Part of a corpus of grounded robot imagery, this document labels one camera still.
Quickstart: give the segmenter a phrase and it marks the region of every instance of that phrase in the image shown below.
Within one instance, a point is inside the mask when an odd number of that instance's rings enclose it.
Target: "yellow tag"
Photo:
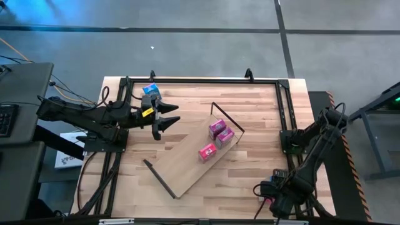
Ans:
[[[151,114],[152,112],[154,112],[154,110],[153,110],[152,108],[150,108],[150,109],[148,109],[148,110],[142,112],[142,117],[146,117],[146,116],[148,116],[149,114]]]

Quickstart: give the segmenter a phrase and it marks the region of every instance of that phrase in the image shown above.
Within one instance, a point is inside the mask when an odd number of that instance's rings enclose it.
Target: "wooden tray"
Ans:
[[[222,149],[218,149],[215,156],[203,163],[199,160],[198,151],[209,143],[214,143],[208,131],[208,126],[218,120],[218,118],[213,115],[213,106],[216,106],[235,126],[237,126],[237,128],[242,131],[242,134],[239,138],[235,134],[229,144]],[[218,162],[225,153],[239,142],[243,133],[244,129],[213,102],[211,115],[205,119],[199,127],[187,135],[154,165],[147,160],[144,160],[144,163],[157,177],[158,181],[164,186],[172,198],[180,198],[204,173]]]

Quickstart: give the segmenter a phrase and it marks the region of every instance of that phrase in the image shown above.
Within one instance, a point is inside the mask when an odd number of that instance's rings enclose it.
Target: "table leg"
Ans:
[[[67,141],[64,138],[52,133],[51,131],[36,125],[33,141],[42,141],[55,150],[61,151],[69,156],[83,160],[83,147]]]

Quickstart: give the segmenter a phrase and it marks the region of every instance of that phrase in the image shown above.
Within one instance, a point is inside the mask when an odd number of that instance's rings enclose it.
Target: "gray floor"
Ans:
[[[396,0],[280,3],[286,29],[400,29],[400,2]],[[7,5],[9,9],[0,12],[0,24],[278,28],[273,0],[9,0]],[[257,77],[288,77],[279,34],[0,31],[0,37],[30,60],[53,62],[55,75],[92,100],[98,98],[104,76],[148,76],[152,69],[163,76],[241,77],[246,68],[252,68]],[[295,77],[306,79],[310,91],[331,91],[337,103],[347,104],[348,114],[399,81],[399,38],[287,35]],[[1,43],[0,53],[19,57]],[[53,95],[57,92],[49,88],[47,96]],[[43,124],[55,133],[74,129],[61,122]],[[377,172],[359,121],[349,127],[347,138],[359,174]],[[399,223],[400,178],[361,180],[374,221]],[[41,196],[51,201],[54,196],[46,190],[51,187],[44,187]],[[51,204],[61,207],[57,202]]]

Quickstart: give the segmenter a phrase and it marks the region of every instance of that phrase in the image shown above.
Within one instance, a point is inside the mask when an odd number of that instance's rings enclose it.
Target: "pink box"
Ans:
[[[217,122],[213,123],[209,127],[209,134],[212,140],[215,140],[217,138],[217,135],[221,133],[223,130],[226,128],[226,123],[220,119]]]
[[[221,149],[225,145],[227,145],[230,141],[232,141],[235,132],[230,128],[226,128],[223,132],[217,135],[217,140],[215,141],[215,145]]]
[[[208,159],[211,159],[213,155],[217,153],[217,147],[213,143],[209,143],[206,147],[199,151],[200,160],[205,163]]]

